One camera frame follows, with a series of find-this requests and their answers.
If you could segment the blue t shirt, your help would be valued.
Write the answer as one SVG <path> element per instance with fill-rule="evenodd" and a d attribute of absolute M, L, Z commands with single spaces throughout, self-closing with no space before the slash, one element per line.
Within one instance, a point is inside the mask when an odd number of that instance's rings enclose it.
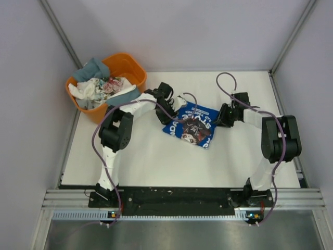
<path fill-rule="evenodd" d="M 171 121 L 162 131 L 170 136 L 184 140 L 192 145 L 208 149 L 214 137 L 219 112 L 204 106 L 188 102 L 178 111 L 176 119 L 184 123 Z"/>

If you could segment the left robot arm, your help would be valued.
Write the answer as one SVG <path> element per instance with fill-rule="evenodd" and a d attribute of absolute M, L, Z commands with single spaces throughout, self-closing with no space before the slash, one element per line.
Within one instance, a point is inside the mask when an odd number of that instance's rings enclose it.
<path fill-rule="evenodd" d="M 173 96 L 173 89 L 162 82 L 156 89 L 145 90 L 139 97 L 124 104 L 111 105 L 92 136 L 92 147 L 102 162 L 102 171 L 95 192 L 106 206 L 113 206 L 120 197 L 118 169 L 120 150 L 131 139 L 134 121 L 154 110 L 161 124 L 174 120 L 180 108 L 187 105 L 182 96 Z"/>

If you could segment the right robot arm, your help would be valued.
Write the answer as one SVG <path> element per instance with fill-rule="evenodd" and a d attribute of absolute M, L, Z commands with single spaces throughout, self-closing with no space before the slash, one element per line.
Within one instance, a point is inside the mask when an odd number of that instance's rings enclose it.
<path fill-rule="evenodd" d="M 221 106 L 214 124 L 231 128 L 236 121 L 241 121 L 260 129 L 263 158 L 255 173 L 247 179 L 242 192 L 233 195 L 230 203 L 235 207 L 256 206 L 272 199 L 270 188 L 275 185 L 280 164 L 290 162 L 301 154 L 298 125 L 293 115 L 276 117 L 251 106 L 247 92 L 232 94 L 231 99 L 229 104 Z"/>

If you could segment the white t shirt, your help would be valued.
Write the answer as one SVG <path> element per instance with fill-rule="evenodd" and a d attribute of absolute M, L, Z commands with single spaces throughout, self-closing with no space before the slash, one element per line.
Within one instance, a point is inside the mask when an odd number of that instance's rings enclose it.
<path fill-rule="evenodd" d="M 95 84 L 94 81 L 79 82 L 77 86 L 72 83 L 68 85 L 70 94 L 78 99 L 89 99 L 93 100 L 95 97 Z"/>

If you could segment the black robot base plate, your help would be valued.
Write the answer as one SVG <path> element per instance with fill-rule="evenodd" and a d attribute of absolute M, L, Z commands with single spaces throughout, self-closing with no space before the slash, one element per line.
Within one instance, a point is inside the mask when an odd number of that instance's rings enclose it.
<path fill-rule="evenodd" d="M 249 189 L 120 186 L 108 191 L 97 185 L 88 206 L 119 209 L 124 216 L 225 216 L 238 207 L 264 208 L 265 198 Z"/>

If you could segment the left aluminium frame post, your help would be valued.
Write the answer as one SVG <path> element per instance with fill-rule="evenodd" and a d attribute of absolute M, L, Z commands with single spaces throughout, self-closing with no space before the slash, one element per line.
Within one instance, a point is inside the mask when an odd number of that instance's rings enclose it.
<path fill-rule="evenodd" d="M 52 24 L 53 28 L 55 29 L 58 37 L 60 38 L 61 43 L 65 47 L 67 53 L 69 54 L 72 62 L 76 66 L 77 69 L 82 68 L 82 63 L 80 62 L 72 44 L 70 43 L 68 36 L 66 35 L 65 31 L 63 30 L 58 18 L 56 17 L 51 5 L 47 0 L 38 0 L 42 10 L 46 14 L 48 20 Z"/>

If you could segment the aluminium frame post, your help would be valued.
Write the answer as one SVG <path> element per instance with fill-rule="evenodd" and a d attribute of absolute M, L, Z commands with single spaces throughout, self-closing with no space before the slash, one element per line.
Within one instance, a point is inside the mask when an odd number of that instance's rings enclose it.
<path fill-rule="evenodd" d="M 65 47 L 67 53 L 69 54 L 72 62 L 76 66 L 77 69 L 82 68 L 82 63 L 80 62 L 72 44 L 70 43 L 68 36 L 66 35 L 65 31 L 63 30 L 58 18 L 56 17 L 51 5 L 47 0 L 38 0 L 42 10 L 46 14 L 48 20 L 52 24 L 53 28 L 55 29 L 58 37 L 60 38 L 61 43 Z"/>
<path fill-rule="evenodd" d="M 275 60 L 272 68 L 269 70 L 270 75 L 274 75 L 276 71 L 281 66 L 282 62 L 284 61 L 285 57 L 289 53 L 290 49 L 292 48 L 294 42 L 296 41 L 298 35 L 300 34 L 301 30 L 304 28 L 307 20 L 310 18 L 311 14 L 313 13 L 314 9 L 318 4 L 318 0 L 310 0 L 307 2 L 304 11 L 302 12 L 300 18 L 298 19 L 295 27 L 293 28 L 289 38 L 285 42 L 282 50 L 280 51 L 277 59 Z"/>

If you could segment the right aluminium frame post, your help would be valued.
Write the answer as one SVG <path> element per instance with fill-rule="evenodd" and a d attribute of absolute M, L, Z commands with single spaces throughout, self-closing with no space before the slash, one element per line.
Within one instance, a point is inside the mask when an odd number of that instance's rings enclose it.
<path fill-rule="evenodd" d="M 318 0 L 310 0 L 307 2 L 304 11 L 302 12 L 300 18 L 298 19 L 295 27 L 293 28 L 289 38 L 285 42 L 282 50 L 280 51 L 277 59 L 275 60 L 272 68 L 269 70 L 270 75 L 274 75 L 276 71 L 281 66 L 282 62 L 284 61 L 285 57 L 289 53 L 290 49 L 292 48 L 294 42 L 296 41 L 298 35 L 300 34 L 301 30 L 304 28 L 307 20 L 310 18 L 311 14 L 313 13 L 314 9 L 318 4 Z"/>

